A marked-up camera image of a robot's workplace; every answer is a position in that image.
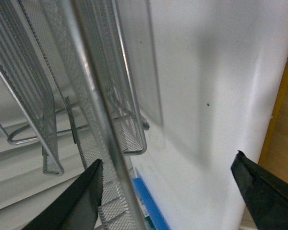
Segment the metal wire frame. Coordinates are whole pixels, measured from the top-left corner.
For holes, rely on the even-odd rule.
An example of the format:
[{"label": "metal wire frame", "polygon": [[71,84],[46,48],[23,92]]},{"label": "metal wire frame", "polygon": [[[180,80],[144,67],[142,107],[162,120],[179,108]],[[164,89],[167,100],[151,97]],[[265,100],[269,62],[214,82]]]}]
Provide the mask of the metal wire frame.
[{"label": "metal wire frame", "polygon": [[[120,150],[118,139],[116,138],[113,124],[109,116],[108,109],[105,106],[105,98],[103,97],[96,77],[96,71],[93,65],[91,54],[88,53],[88,43],[85,40],[84,31],[80,24],[79,12],[77,11],[77,5],[75,1],[64,0],[59,1],[60,8],[68,26],[68,33],[72,39],[72,46],[76,51],[76,56],[81,66],[82,74],[77,76],[83,78],[86,84],[83,85],[90,105],[94,109],[96,121],[99,124],[100,136],[107,145],[107,149],[113,161],[114,168],[118,175],[118,180],[121,184],[122,190],[125,194],[125,199],[128,203],[128,208],[131,216],[134,219],[137,229],[147,229],[144,223],[143,216],[141,214],[140,207],[137,203],[131,180],[129,178],[128,170],[125,165],[123,153]],[[94,129],[94,125],[89,122],[91,129]]]}]

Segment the wire mesh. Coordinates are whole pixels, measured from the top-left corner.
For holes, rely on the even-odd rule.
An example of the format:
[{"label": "wire mesh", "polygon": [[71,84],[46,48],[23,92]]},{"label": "wire mesh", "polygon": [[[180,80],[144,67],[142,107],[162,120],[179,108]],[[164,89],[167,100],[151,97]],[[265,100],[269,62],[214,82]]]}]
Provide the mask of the wire mesh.
[{"label": "wire mesh", "polygon": [[132,97],[134,89],[128,79],[131,72],[121,47],[112,1],[84,0],[77,5],[120,148],[125,153],[140,153],[145,142],[141,136],[143,126]]},{"label": "wire mesh", "polygon": [[50,84],[13,3],[4,0],[0,0],[0,76],[43,144],[44,172],[63,174]]},{"label": "wire mesh", "polygon": [[[110,158],[108,146],[100,133],[102,124],[96,121],[94,107],[89,101],[90,92],[85,87],[87,83],[82,77],[83,70],[72,45],[60,7],[58,7],[56,1],[52,0],[40,0],[38,2],[22,0],[21,2],[29,18],[36,15],[36,8],[38,8],[38,13],[42,12],[44,15],[44,17],[38,19],[36,17],[31,19],[33,21],[32,25],[33,27],[34,24],[48,25],[51,36],[55,40],[56,47],[54,50],[57,49],[60,53],[60,58],[66,69],[65,72],[77,95],[77,102],[80,107],[74,108],[72,112],[76,113],[78,111],[77,113],[79,113],[79,110],[81,110],[83,114],[74,116],[76,126],[74,138],[78,144],[84,167],[89,167],[96,159],[102,159],[103,161],[103,184],[105,189],[99,214],[104,229],[136,229]],[[101,76],[99,79],[100,87],[106,99],[105,102],[120,148],[127,153],[141,152],[144,149],[145,142],[145,139],[141,136],[143,127],[139,123],[138,107],[132,97],[128,80],[129,74],[127,73],[128,68],[126,68],[124,62],[111,2],[85,0],[79,1],[77,4],[79,4],[78,9],[81,11],[81,19],[85,21],[83,26],[92,49],[91,53],[96,54],[94,64],[99,72],[98,75]],[[55,62],[51,58],[48,58],[48,61],[49,65],[55,66]],[[79,129],[79,127],[86,125],[89,125],[90,129]]]}]

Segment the silver mesh desk organizer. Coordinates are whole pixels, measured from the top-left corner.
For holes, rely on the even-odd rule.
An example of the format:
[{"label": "silver mesh desk organizer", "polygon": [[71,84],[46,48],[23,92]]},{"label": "silver mesh desk organizer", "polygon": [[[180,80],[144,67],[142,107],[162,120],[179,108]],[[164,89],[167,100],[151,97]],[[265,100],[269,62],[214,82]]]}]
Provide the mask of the silver mesh desk organizer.
[{"label": "silver mesh desk organizer", "polygon": [[54,82],[84,168],[103,161],[102,228],[146,229],[123,159],[146,141],[115,0],[0,1],[0,75],[43,145],[44,172],[64,172]]}]

